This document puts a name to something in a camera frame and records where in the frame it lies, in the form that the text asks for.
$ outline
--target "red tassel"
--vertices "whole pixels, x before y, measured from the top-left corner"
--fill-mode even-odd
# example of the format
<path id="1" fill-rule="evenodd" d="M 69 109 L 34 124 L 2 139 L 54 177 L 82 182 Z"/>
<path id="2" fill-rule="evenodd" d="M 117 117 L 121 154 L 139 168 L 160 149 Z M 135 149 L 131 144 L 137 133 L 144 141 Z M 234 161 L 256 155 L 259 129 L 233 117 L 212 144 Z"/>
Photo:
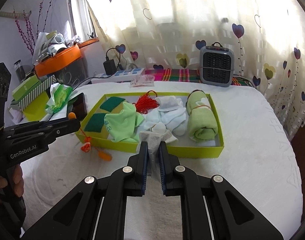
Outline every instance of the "red tassel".
<path id="1" fill-rule="evenodd" d="M 157 93 L 153 90 L 148 91 L 143 96 L 141 96 L 137 103 L 133 103 L 136 106 L 136 111 L 141 114 L 147 114 L 148 110 L 159 107 L 158 102 L 155 99 L 152 99 L 149 96 L 149 92 L 154 92 L 157 96 Z"/>

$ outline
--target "window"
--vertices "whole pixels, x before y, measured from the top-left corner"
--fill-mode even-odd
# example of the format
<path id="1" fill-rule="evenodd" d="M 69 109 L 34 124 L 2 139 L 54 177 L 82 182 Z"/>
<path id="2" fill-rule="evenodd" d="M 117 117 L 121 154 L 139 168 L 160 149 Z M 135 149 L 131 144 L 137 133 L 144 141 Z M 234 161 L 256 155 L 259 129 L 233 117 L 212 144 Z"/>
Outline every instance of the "window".
<path id="1" fill-rule="evenodd" d="M 82 42 L 96 37 L 86 0 L 71 0 L 71 13 L 76 34 Z"/>

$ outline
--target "decorative branch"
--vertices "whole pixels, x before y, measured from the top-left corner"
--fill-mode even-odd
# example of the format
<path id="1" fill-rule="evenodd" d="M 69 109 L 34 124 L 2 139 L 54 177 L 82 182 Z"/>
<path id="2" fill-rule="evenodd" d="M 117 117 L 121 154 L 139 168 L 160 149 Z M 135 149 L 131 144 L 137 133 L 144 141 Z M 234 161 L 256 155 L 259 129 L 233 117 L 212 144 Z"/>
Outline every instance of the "decorative branch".
<path id="1" fill-rule="evenodd" d="M 32 29 L 31 29 L 31 22 L 30 22 L 30 20 L 28 19 L 28 25 L 29 25 L 29 33 L 30 33 L 30 36 L 32 37 L 32 42 L 33 42 L 33 46 L 35 47 L 35 38 L 34 38 L 34 36 L 33 36 L 33 34 L 32 34 Z"/>
<path id="2" fill-rule="evenodd" d="M 30 51 L 31 55 L 33 55 L 33 49 L 28 45 L 28 38 L 26 37 L 26 35 L 23 33 L 22 29 L 20 28 L 19 21 L 17 19 L 15 11 L 14 11 L 14 15 L 15 15 L 15 22 L 16 22 L 18 31 L 21 35 L 21 38 L 23 39 L 23 42 L 26 44 L 27 49 Z"/>
<path id="3" fill-rule="evenodd" d="M 46 22 L 47 22 L 47 18 L 48 18 L 48 12 L 49 12 L 50 7 L 51 7 L 51 2 L 52 2 L 52 0 L 50 0 L 50 2 L 49 2 L 49 8 L 48 8 L 48 10 L 47 10 L 47 15 L 46 15 L 46 19 L 45 19 L 45 25 L 44 25 L 44 30 L 43 30 L 43 32 L 45 32 Z"/>
<path id="4" fill-rule="evenodd" d="M 38 16 L 38 23 L 37 23 L 37 37 L 38 37 L 38 34 L 39 34 L 39 30 L 38 30 L 38 27 L 39 27 L 39 19 L 40 19 L 40 15 L 41 15 L 41 10 L 42 10 L 42 5 L 44 3 L 44 0 L 42 0 L 42 2 L 40 3 L 39 5 L 39 16 Z"/>
<path id="5" fill-rule="evenodd" d="M 31 42 L 31 37 L 29 35 L 29 27 L 28 27 L 28 21 L 26 19 L 26 17 L 24 17 L 25 22 L 26 22 L 26 30 L 27 30 L 27 41 L 28 41 L 28 45 L 31 48 L 32 47 L 32 42 Z"/>

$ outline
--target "black cable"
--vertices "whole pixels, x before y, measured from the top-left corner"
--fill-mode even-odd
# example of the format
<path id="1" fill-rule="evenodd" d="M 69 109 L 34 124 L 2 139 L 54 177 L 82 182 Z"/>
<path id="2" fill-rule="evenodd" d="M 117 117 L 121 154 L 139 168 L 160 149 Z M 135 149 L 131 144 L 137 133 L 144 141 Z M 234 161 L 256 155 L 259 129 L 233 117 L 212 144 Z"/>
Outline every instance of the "black cable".
<path id="1" fill-rule="evenodd" d="M 120 64 L 120 57 L 121 57 L 120 51 L 119 51 L 118 49 L 116 49 L 116 48 L 110 48 L 110 49 L 108 49 L 107 52 L 106 52 L 106 60 L 109 60 L 109 57 L 108 57 L 107 53 L 108 53 L 108 51 L 111 50 L 111 49 L 115 49 L 116 51 L 119 52 L 119 60 L 118 60 L 118 64 L 117 64 L 117 67 L 118 67 L 118 65 Z M 86 78 L 85 80 L 83 80 L 82 82 L 80 82 L 80 83 L 72 90 L 72 92 L 74 92 L 81 84 L 83 84 L 83 82 L 85 82 L 85 81 L 87 81 L 87 80 L 89 80 L 89 79 L 93 79 L 93 78 L 98 78 L 98 79 L 101 79 L 101 78 L 110 78 L 110 77 L 112 77 L 113 75 L 115 75 L 116 72 L 117 72 L 117 68 L 116 68 L 115 73 L 112 74 L 112 75 L 110 75 L 110 76 L 108 76 L 108 77 L 91 77 L 91 78 Z"/>

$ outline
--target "heater grille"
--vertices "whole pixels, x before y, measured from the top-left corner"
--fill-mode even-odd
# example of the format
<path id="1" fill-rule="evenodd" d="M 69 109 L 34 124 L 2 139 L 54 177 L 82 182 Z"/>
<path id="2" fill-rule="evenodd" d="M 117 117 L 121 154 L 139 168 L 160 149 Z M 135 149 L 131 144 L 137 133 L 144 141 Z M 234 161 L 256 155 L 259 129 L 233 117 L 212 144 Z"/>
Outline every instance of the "heater grille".
<path id="1" fill-rule="evenodd" d="M 230 81 L 231 60 L 227 54 L 205 53 L 203 79 L 209 82 L 227 84 Z"/>

